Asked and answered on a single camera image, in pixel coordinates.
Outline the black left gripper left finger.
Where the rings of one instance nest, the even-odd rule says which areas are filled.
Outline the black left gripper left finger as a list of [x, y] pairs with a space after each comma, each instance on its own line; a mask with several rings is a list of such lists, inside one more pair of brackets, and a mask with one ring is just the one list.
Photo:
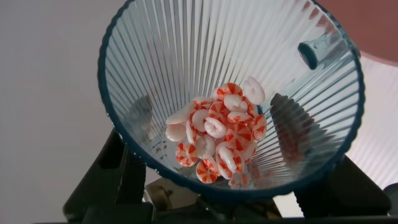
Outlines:
[[96, 205], [125, 205], [142, 202], [146, 165], [112, 130], [98, 157], [63, 206], [68, 220], [82, 220]]

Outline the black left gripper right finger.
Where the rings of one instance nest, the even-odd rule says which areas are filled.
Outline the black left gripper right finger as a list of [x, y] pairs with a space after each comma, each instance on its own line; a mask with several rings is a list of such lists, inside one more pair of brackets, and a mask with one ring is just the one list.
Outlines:
[[[271, 117], [284, 159], [292, 165], [304, 162], [304, 171], [317, 169], [339, 146], [333, 135], [326, 135], [285, 95], [274, 95]], [[389, 197], [348, 157], [321, 178], [294, 190], [294, 195], [306, 218], [387, 215], [391, 209]]]

